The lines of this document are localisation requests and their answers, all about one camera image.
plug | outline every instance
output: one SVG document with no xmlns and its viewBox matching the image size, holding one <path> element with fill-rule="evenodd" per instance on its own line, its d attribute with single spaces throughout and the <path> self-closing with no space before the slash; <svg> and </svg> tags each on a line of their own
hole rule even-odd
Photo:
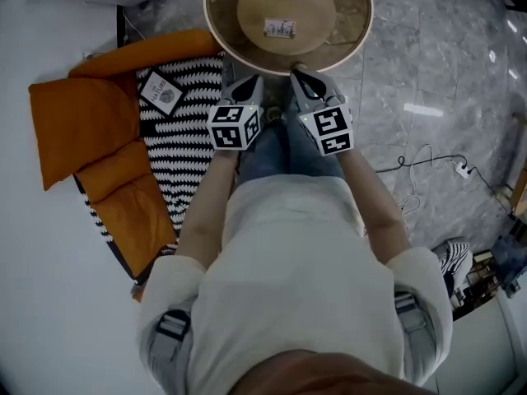
<svg viewBox="0 0 527 395">
<path fill-rule="evenodd" d="M 472 170 L 469 170 L 469 166 L 466 164 L 463 164 L 462 162 L 458 162 L 455 165 L 455 171 L 464 179 L 467 179 L 472 173 Z"/>
</svg>

white shirt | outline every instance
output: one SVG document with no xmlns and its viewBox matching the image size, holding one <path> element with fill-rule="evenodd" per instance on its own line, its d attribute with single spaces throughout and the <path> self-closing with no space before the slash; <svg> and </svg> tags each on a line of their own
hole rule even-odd
<svg viewBox="0 0 527 395">
<path fill-rule="evenodd" d="M 227 394 L 252 367 L 289 350 L 349 354 L 404 379 L 397 284 L 423 300 L 433 322 L 436 360 L 422 384 L 445 359 L 452 333 L 437 257 L 410 249 L 384 266 L 357 229 L 341 179 L 283 175 L 243 184 L 229 201 L 223 250 L 208 271 L 183 256 L 157 260 L 139 330 L 198 296 L 191 395 Z"/>
</svg>

black cable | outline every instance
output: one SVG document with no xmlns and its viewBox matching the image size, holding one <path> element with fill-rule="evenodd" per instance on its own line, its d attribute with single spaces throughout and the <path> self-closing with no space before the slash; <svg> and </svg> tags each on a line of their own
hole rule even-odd
<svg viewBox="0 0 527 395">
<path fill-rule="evenodd" d="M 406 158 L 404 158 L 404 156 L 400 156 L 398 159 L 397 159 L 397 162 L 399 163 L 399 167 L 394 167 L 394 168 L 388 168 L 386 170 L 377 170 L 376 173 L 377 174 L 380 174 L 380 173 L 388 173 L 390 171 L 397 171 L 397 170 L 400 170 L 402 169 L 403 167 L 411 167 L 412 165 L 419 165 L 419 164 L 425 164 L 427 162 L 430 162 L 430 161 L 435 161 L 435 160 L 444 160 L 445 158 L 461 158 L 463 159 L 464 161 L 464 166 L 466 167 L 467 164 L 469 163 L 467 161 L 467 159 L 462 156 L 462 155 L 458 155 L 458 154 L 454 154 L 454 155 L 445 155 L 445 156 L 434 156 L 433 158 L 429 158 L 428 160 L 424 160 L 424 161 L 419 161 L 419 162 L 414 162 L 413 164 L 404 164 L 406 162 Z"/>
<path fill-rule="evenodd" d="M 388 169 L 385 169 L 385 170 L 377 170 L 376 173 L 377 174 L 381 174 L 381 173 L 388 173 L 390 171 L 397 171 L 397 170 L 400 170 L 402 169 L 403 167 L 411 167 L 413 165 L 419 165 L 419 164 L 425 164 L 427 162 L 433 162 L 435 160 L 444 160 L 444 159 L 447 159 L 447 158 L 461 158 L 463 161 L 464 161 L 464 167 L 466 167 L 469 162 L 467 161 L 467 159 L 460 155 L 460 154 L 454 154 L 454 155 L 445 155 L 445 156 L 438 156 L 438 157 L 434 157 L 434 158 L 429 158 L 427 160 L 424 160 L 424 161 L 419 161 L 419 162 L 414 162 L 413 164 L 404 164 L 406 162 L 406 159 L 404 158 L 404 156 L 400 156 L 398 159 L 397 159 L 397 162 L 399 163 L 399 167 L 394 167 L 394 168 L 388 168 Z M 497 200 L 497 202 L 501 205 L 501 207 L 503 208 L 503 211 L 505 211 L 505 213 L 510 216 L 511 213 L 505 208 L 505 206 L 503 205 L 503 203 L 500 202 L 500 200 L 497 198 L 497 193 L 494 191 L 494 189 L 491 187 L 491 185 L 489 183 L 487 183 L 487 180 L 483 178 L 483 176 L 481 175 L 481 173 L 479 172 L 478 170 L 478 167 L 473 167 L 470 171 L 469 171 L 469 174 L 472 173 L 473 170 L 476 170 L 476 172 L 478 173 L 479 175 L 479 178 L 487 185 L 488 189 L 491 191 L 493 197 Z"/>
</svg>

sleeve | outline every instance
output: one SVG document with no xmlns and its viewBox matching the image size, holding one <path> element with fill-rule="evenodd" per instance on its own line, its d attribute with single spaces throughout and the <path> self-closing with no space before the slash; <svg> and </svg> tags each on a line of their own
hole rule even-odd
<svg viewBox="0 0 527 395">
<path fill-rule="evenodd" d="M 205 268 L 198 261 L 185 256 L 165 256 L 154 263 L 138 318 L 139 355 L 145 368 L 152 373 L 149 351 L 156 325 L 169 310 L 190 312 L 204 275 Z"/>
<path fill-rule="evenodd" d="M 386 265 L 394 274 L 404 337 L 404 374 L 423 385 L 445 360 L 452 339 L 452 308 L 437 256 L 428 249 L 402 252 Z"/>
</svg>

label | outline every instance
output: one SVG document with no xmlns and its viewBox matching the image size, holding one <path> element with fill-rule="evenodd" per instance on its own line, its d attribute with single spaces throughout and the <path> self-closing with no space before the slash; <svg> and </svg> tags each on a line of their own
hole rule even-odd
<svg viewBox="0 0 527 395">
<path fill-rule="evenodd" d="M 181 89 L 153 70 L 140 94 L 141 98 L 154 105 L 160 113 L 169 116 L 172 115 L 182 95 Z"/>
<path fill-rule="evenodd" d="M 266 19 L 263 34 L 272 38 L 293 39 L 296 35 L 296 22 L 283 19 Z"/>
</svg>

